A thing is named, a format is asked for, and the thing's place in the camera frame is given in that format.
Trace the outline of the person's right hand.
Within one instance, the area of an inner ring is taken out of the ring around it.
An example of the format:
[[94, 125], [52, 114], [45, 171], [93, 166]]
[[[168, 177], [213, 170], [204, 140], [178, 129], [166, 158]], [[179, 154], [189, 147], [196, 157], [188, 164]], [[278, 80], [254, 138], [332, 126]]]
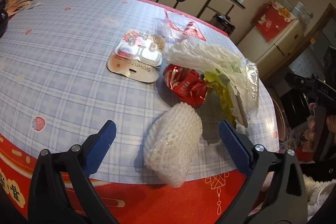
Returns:
[[[307, 120], [308, 129], [304, 132], [304, 137], [306, 142], [303, 144], [303, 151], [304, 152], [312, 152], [314, 141], [316, 137], [316, 121], [314, 116], [310, 116]], [[336, 124], [335, 124], [335, 115], [331, 115], [326, 120], [327, 127], [330, 132], [334, 134], [334, 141], [335, 141], [335, 133], [336, 133]]]

